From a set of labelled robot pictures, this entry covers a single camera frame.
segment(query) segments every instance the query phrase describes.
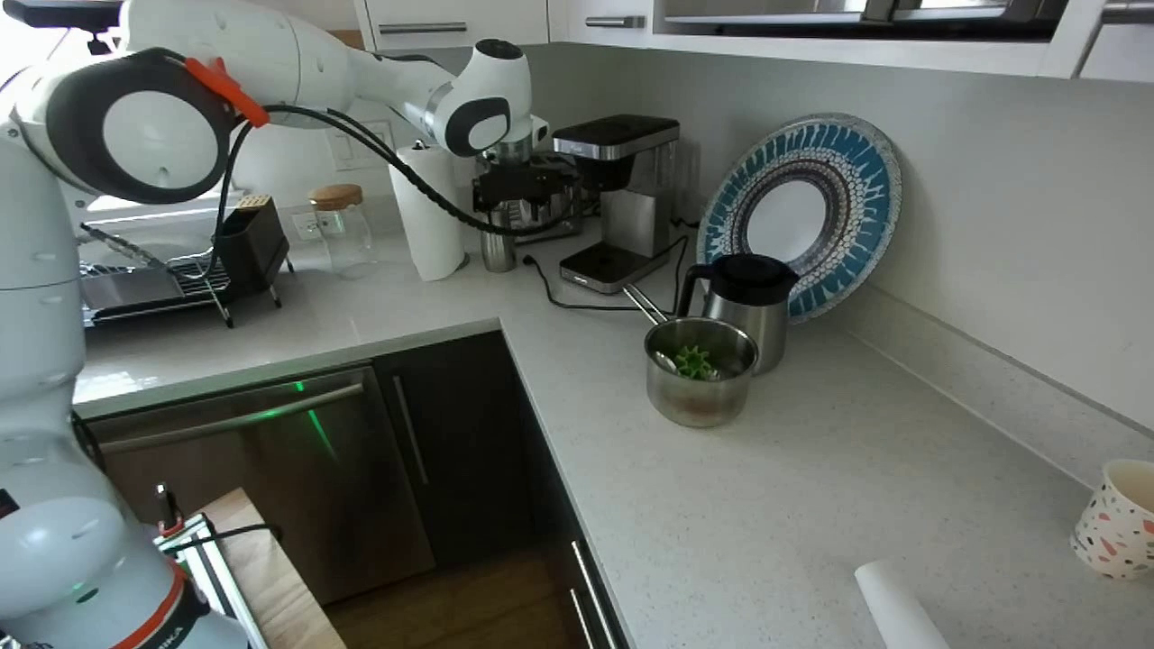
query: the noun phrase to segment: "wall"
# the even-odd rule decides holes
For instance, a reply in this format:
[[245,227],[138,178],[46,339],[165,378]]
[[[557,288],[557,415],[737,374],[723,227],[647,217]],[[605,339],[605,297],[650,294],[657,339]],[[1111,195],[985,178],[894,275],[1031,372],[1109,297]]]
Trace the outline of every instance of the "wall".
[[321,29],[358,29],[358,3],[354,0],[265,0],[285,13],[314,21]]
[[534,74],[559,125],[681,120],[701,195],[785,120],[877,124],[906,211],[873,286],[1154,431],[1154,86],[592,48],[540,52]]

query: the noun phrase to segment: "paper towel roll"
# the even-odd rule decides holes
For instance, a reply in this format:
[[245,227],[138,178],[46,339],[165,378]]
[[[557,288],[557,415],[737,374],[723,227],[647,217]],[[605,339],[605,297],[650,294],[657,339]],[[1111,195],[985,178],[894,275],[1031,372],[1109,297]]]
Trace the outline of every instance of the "paper towel roll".
[[950,649],[891,563],[865,563],[855,577],[886,649]]
[[[434,185],[445,200],[458,202],[454,166],[446,152],[438,147],[401,147],[401,161],[407,161],[427,185]],[[407,255],[418,268],[421,281],[438,281],[454,275],[466,265],[461,223],[434,206],[407,178],[389,166],[397,213],[407,243]]]

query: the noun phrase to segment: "mug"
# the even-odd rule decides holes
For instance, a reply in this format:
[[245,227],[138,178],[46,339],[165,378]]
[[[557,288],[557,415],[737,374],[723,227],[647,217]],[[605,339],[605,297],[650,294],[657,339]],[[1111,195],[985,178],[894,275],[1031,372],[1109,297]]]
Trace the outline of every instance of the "mug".
[[1154,569],[1154,463],[1109,463],[1075,539],[1078,560],[1111,582]]

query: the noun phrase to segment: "green vegetables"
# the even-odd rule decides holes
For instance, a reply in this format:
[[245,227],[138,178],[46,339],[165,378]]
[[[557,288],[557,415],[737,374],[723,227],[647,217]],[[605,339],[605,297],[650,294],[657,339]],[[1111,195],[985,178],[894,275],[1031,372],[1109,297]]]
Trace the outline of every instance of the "green vegetables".
[[686,378],[698,378],[698,381],[718,378],[718,364],[704,345],[677,345],[674,364],[677,364],[677,374]]

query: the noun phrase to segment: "wooden floor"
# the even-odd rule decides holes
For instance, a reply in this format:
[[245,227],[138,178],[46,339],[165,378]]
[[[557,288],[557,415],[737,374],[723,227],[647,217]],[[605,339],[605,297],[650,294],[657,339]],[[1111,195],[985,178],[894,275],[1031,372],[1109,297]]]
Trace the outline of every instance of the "wooden floor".
[[547,547],[418,577],[329,611],[351,649],[577,649]]

